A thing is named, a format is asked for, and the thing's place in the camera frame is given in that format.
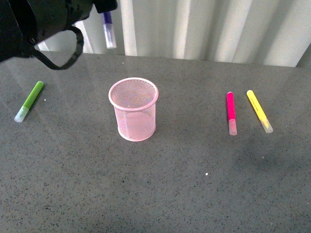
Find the marker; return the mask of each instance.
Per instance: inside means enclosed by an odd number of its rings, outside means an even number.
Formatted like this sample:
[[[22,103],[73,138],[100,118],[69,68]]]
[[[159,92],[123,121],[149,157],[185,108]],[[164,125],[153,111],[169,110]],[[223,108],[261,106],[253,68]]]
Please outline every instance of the marker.
[[[44,83],[38,81],[31,93],[29,94],[28,98],[24,102],[23,106],[20,108],[19,112],[17,113],[14,121],[22,122],[25,116],[27,115],[29,109],[31,108],[32,104],[34,103],[35,99],[37,98],[39,92],[43,88]]]
[[[254,92],[252,90],[249,90],[249,91],[247,91],[246,94],[247,94],[249,100],[251,101],[251,104],[252,104],[252,106],[253,106],[264,130],[266,131],[266,133],[272,133],[273,128],[270,125],[270,122],[268,121],[266,114],[264,113],[263,109],[261,108],[261,105],[259,104]]]
[[[235,119],[235,108],[234,108],[234,96],[232,92],[227,93],[227,108],[228,108],[228,122],[229,122],[229,134],[237,135],[237,123]]]
[[[117,47],[117,44],[110,11],[102,13],[102,19],[107,49],[115,49]]]

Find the mesh cup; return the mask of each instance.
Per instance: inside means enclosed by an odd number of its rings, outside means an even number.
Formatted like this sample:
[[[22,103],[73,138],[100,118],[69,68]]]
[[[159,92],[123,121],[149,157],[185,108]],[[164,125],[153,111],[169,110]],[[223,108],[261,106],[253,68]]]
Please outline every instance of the mesh cup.
[[[129,141],[143,141],[156,130],[156,100],[159,92],[152,82],[127,78],[109,90],[115,108],[119,134]]]

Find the black robotic arm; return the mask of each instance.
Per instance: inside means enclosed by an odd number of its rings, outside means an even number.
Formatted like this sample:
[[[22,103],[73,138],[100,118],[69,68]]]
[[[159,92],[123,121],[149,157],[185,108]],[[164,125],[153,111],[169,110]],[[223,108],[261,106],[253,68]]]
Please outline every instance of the black robotic arm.
[[[36,57],[51,69],[67,69],[82,53],[83,36],[72,24],[117,8],[116,0],[0,0],[0,62],[11,57]],[[35,45],[65,30],[77,36],[75,53],[63,66],[52,63]]]

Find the speckled surface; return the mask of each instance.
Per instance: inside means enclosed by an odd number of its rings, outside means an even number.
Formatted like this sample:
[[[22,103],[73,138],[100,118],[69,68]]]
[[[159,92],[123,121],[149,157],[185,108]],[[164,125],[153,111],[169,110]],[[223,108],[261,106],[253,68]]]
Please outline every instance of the speckled surface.
[[[159,89],[156,132],[139,143],[118,134],[108,100],[126,77]],[[42,93],[14,122],[38,80]],[[310,93],[311,72],[302,68],[94,54],[66,71],[36,59],[2,63],[1,232],[309,233]]]

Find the clear marker cap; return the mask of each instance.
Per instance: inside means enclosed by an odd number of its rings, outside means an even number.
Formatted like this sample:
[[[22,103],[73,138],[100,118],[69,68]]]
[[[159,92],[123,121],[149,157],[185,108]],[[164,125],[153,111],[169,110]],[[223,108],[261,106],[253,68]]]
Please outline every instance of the clear marker cap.
[[[103,26],[104,26],[107,49],[115,49],[117,47],[117,44],[116,44],[115,30],[113,29],[113,24],[106,23]]]
[[[27,115],[29,109],[25,106],[22,106],[19,110],[19,112],[16,114],[14,121],[16,122],[22,122],[25,116]]]
[[[264,119],[260,121],[264,130],[266,131],[266,133],[272,133],[273,132],[273,128],[270,125],[270,122],[268,121],[268,119]]]
[[[229,120],[229,134],[232,136],[235,136],[238,134],[237,123],[236,123],[235,119]]]

